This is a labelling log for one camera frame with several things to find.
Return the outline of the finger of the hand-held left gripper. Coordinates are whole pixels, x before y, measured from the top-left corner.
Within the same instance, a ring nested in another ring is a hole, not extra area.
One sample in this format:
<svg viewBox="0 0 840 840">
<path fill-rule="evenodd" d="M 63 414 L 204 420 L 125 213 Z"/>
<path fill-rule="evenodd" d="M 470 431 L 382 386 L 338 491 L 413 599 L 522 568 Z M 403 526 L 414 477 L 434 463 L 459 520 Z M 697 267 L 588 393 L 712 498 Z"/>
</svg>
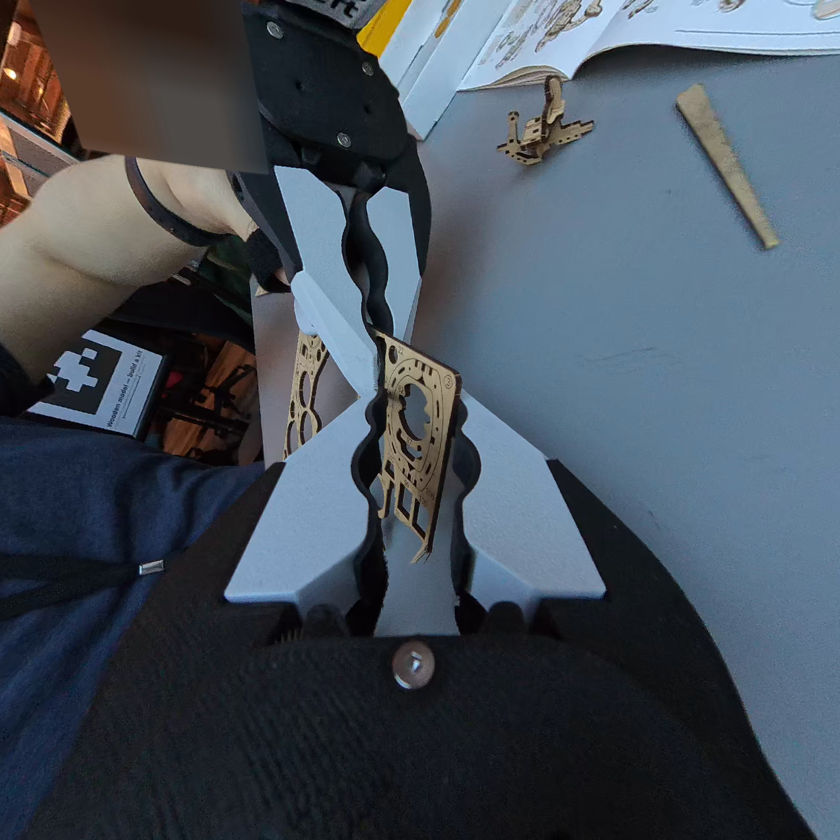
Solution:
<svg viewBox="0 0 840 840">
<path fill-rule="evenodd" d="M 344 262 L 340 196 L 308 170 L 277 166 L 274 173 L 302 259 L 290 284 L 297 325 L 320 337 L 357 395 L 372 397 L 380 355 L 364 320 L 362 292 Z"/>
<path fill-rule="evenodd" d="M 358 246 L 366 268 L 366 316 L 378 330 L 411 339 L 422 286 L 407 194 L 379 191 L 358 202 Z"/>
</svg>

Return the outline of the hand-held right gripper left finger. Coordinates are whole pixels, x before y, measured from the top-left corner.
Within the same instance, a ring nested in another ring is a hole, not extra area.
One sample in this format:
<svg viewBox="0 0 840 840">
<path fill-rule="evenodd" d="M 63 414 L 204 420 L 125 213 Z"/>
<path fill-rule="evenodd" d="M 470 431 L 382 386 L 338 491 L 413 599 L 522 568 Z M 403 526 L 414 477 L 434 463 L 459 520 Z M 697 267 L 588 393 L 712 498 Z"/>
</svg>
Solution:
<svg viewBox="0 0 840 840">
<path fill-rule="evenodd" d="M 387 585 L 371 484 L 382 461 L 386 394 L 358 399 L 282 464 L 225 598 L 334 607 L 372 635 Z"/>
</svg>

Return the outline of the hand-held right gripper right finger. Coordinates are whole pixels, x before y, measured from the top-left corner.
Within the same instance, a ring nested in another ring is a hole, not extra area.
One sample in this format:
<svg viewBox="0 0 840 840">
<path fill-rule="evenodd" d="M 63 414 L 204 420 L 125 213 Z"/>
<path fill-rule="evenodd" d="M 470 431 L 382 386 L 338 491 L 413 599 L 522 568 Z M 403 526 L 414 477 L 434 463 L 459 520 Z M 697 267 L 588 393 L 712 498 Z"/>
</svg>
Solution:
<svg viewBox="0 0 840 840">
<path fill-rule="evenodd" d="M 546 600 L 601 600 L 595 562 L 545 455 L 474 397 L 458 408 L 452 466 L 455 620 L 474 633 L 502 602 L 527 625 Z"/>
</svg>

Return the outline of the laser-cut wooden parts sheet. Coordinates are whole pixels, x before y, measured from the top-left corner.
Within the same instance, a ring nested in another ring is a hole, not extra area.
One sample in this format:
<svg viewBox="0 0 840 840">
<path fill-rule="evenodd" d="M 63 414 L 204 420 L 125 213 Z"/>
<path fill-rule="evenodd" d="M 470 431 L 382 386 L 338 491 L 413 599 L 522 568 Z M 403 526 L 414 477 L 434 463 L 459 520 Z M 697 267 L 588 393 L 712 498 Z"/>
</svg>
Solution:
<svg viewBox="0 0 840 840">
<path fill-rule="evenodd" d="M 387 394 L 384 454 L 380 482 L 384 500 L 379 516 L 396 519 L 420 540 L 412 563 L 424 562 L 434 547 L 445 473 L 459 408 L 459 374 L 381 331 Z M 314 405 L 322 369 L 329 357 L 316 334 L 299 331 L 283 440 L 287 459 L 317 434 L 322 420 Z"/>
</svg>

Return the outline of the person's left forearm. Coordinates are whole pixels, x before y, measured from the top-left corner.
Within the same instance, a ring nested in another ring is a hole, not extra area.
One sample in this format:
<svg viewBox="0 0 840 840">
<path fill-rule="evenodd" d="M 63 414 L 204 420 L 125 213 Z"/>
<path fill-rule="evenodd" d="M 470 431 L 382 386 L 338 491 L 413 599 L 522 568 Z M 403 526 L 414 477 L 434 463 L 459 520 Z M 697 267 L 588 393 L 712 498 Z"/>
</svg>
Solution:
<svg viewBox="0 0 840 840">
<path fill-rule="evenodd" d="M 2 228 L 2 347 L 40 383 L 74 340 L 201 251 L 148 215 L 122 156 L 68 167 Z"/>
</svg>

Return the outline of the wooden model assembly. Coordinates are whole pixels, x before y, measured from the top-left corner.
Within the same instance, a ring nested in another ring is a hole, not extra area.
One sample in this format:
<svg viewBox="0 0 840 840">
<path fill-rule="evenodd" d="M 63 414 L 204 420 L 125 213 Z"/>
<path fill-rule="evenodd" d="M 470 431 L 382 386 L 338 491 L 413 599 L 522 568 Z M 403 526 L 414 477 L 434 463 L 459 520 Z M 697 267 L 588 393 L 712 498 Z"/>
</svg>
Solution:
<svg viewBox="0 0 840 840">
<path fill-rule="evenodd" d="M 562 121 L 565 111 L 562 85 L 563 79 L 558 73 L 546 77 L 542 112 L 526 122 L 523 134 L 518 130 L 519 112 L 509 112 L 507 139 L 498 145 L 498 152 L 521 165 L 535 165 L 553 146 L 575 142 L 593 131 L 594 121 Z"/>
</svg>

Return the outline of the person's left hand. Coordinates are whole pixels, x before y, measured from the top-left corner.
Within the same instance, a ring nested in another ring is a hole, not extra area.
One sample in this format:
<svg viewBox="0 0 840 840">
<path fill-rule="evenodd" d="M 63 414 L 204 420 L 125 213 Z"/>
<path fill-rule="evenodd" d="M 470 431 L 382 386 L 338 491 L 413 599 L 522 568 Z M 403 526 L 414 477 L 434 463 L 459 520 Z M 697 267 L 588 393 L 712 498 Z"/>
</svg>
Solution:
<svg viewBox="0 0 840 840">
<path fill-rule="evenodd" d="M 207 234 L 236 235 L 244 242 L 258 229 L 225 171 L 145 159 L 137 163 L 157 204 L 192 227 Z"/>
</svg>

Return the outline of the yellow plastic bin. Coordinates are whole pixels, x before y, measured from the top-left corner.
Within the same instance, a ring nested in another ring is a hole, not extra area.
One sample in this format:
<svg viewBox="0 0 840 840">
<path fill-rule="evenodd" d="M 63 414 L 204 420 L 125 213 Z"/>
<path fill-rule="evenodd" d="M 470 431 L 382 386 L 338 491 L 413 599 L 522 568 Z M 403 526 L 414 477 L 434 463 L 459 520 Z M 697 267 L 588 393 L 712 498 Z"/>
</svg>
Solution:
<svg viewBox="0 0 840 840">
<path fill-rule="evenodd" d="M 356 36 L 365 51 L 380 57 L 404 15 L 402 1 L 387 1 Z"/>
</svg>

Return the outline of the dark green cloth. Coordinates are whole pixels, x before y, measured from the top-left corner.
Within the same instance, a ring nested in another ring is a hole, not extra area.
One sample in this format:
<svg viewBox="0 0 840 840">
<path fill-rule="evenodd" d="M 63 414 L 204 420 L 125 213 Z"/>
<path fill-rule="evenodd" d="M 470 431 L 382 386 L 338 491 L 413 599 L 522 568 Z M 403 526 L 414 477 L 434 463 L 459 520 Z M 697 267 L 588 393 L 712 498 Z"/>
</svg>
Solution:
<svg viewBox="0 0 840 840">
<path fill-rule="evenodd" d="M 230 308 L 251 313 L 251 268 L 244 241 L 236 235 L 210 247 L 194 270 L 205 279 L 213 294 Z"/>
</svg>

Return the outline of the white cardboard box tray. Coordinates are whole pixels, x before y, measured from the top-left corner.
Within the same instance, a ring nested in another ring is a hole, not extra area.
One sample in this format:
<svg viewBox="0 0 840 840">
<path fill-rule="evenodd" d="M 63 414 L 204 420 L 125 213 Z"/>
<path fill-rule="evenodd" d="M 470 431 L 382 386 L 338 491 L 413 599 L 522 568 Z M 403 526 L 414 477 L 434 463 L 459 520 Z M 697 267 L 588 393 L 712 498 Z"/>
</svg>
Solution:
<svg viewBox="0 0 840 840">
<path fill-rule="evenodd" d="M 379 58 L 409 129 L 425 140 L 509 1 L 413 1 Z"/>
</svg>

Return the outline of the black wrist watch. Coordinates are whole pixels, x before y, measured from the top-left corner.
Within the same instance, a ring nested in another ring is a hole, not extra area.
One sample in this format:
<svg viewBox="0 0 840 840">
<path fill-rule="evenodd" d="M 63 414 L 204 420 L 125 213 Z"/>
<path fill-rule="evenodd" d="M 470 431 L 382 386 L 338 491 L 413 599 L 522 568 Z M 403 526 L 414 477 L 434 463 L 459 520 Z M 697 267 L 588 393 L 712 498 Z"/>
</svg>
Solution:
<svg viewBox="0 0 840 840">
<path fill-rule="evenodd" d="M 124 170 L 128 178 L 129 187 L 142 209 L 164 231 L 187 245 L 202 248 L 214 245 L 225 237 L 233 235 L 204 233 L 167 212 L 165 208 L 157 204 L 143 183 L 137 160 L 135 157 L 126 157 L 124 159 Z"/>
</svg>

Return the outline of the black framed marker sign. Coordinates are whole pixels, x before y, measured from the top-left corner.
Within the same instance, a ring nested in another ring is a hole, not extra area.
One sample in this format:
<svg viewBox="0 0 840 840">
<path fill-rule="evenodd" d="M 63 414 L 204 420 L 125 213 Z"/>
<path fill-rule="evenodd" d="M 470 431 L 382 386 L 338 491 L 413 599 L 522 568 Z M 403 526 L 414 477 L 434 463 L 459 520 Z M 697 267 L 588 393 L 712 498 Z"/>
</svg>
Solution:
<svg viewBox="0 0 840 840">
<path fill-rule="evenodd" d="M 167 357 L 96 330 L 85 332 L 48 373 L 54 391 L 27 418 L 133 439 L 149 424 Z"/>
</svg>

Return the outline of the tapered wooden stick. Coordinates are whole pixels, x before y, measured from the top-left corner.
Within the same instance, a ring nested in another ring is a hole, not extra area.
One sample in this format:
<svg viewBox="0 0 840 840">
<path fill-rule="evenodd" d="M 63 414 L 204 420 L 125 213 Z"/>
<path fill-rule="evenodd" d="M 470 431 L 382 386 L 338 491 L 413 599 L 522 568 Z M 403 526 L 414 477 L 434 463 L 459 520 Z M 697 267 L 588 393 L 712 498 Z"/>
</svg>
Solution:
<svg viewBox="0 0 840 840">
<path fill-rule="evenodd" d="M 762 247 L 773 249 L 780 244 L 770 219 L 742 168 L 703 85 L 697 83 L 681 92 L 675 105 L 695 135 L 700 147 L 717 170 L 730 195 L 749 222 Z"/>
</svg>

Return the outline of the instruction booklet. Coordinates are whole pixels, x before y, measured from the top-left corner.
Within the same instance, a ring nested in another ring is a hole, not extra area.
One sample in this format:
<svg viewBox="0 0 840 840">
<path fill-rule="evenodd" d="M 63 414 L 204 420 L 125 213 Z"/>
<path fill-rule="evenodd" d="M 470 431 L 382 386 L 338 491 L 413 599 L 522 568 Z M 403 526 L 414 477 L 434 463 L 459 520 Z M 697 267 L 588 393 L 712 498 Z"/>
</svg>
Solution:
<svg viewBox="0 0 840 840">
<path fill-rule="evenodd" d="M 461 91 L 570 80 L 590 58 L 625 46 L 767 56 L 839 52 L 838 1 L 513 2 Z"/>
</svg>

